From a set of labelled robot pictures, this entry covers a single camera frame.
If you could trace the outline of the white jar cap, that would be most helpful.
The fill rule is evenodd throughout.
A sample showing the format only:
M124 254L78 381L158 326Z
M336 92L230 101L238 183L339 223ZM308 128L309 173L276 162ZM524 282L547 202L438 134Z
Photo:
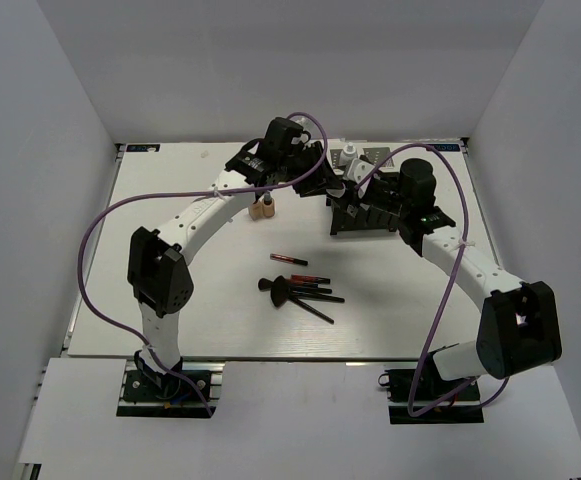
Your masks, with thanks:
M326 194L330 198L340 199L345 198L348 195L348 190L345 186L341 188L328 188Z

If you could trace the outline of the pink teal cosmetic tube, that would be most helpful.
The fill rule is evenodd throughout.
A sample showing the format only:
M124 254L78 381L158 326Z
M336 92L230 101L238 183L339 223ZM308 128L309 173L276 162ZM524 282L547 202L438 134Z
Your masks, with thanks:
M345 170L353 161L358 159L356 145L348 142L341 150L338 160L338 168Z

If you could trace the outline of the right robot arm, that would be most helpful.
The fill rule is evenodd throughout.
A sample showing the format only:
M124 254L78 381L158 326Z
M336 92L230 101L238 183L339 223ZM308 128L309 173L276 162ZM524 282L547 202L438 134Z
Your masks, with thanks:
M461 378L496 379L552 363L562 356L553 290L506 272L463 239L456 223L436 204L432 166L411 158L389 179L375 173L363 202L395 215L402 240L419 256L454 278L480 312L475 340L433 352L421 374L423 390L442 399Z

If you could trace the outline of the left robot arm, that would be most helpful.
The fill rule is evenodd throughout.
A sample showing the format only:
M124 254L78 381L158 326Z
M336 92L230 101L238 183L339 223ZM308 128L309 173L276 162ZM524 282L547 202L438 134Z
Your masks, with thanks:
M181 387L179 312L194 291L189 266L195 255L236 214L282 185L300 196L343 187L327 159L326 141L310 140L299 123L276 117L263 137L246 143L227 161L208 193L158 228L140 227L133 233L128 281L147 339L136 362L148 373L147 387L158 398L172 398Z

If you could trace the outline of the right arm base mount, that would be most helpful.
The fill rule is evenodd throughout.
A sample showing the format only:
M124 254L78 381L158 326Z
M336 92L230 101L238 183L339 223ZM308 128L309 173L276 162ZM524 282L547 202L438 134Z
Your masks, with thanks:
M378 377L378 386L387 393L388 413L391 425L463 425L481 424L484 415L478 385L473 382L452 397L440 402L427 413L413 417L408 413L407 405L414 369L388 369ZM427 379L421 376L413 402L413 409L418 411L434 403L463 383L462 380L446 382L440 378Z

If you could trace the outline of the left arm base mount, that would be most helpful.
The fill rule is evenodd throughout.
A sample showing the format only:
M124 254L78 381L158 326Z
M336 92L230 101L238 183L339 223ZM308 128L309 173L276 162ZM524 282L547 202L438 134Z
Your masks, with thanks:
M215 411L221 393L222 363L184 364L183 374L201 391ZM210 415L193 388L181 379L160 390L128 361L119 393L117 417L209 419Z

